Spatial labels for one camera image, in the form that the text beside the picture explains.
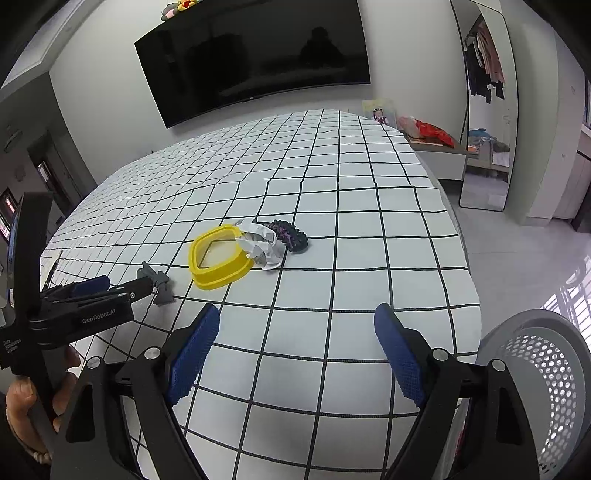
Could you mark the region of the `person's left hand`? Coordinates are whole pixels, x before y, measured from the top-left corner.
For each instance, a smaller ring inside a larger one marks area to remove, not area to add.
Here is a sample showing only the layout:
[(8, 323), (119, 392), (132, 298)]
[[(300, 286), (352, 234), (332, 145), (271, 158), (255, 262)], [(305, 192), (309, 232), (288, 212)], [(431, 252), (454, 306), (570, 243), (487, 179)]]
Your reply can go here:
[[(52, 400), (56, 415), (52, 425), (56, 433), (77, 383), (76, 375), (69, 369), (81, 364), (79, 354), (71, 346), (65, 348), (64, 357), (67, 372)], [(52, 457), (30, 415), (37, 403), (37, 390), (28, 377), (15, 379), (7, 393), (1, 395), (1, 463), (7, 465), (11, 475), (22, 474), (24, 479), (50, 476)]]

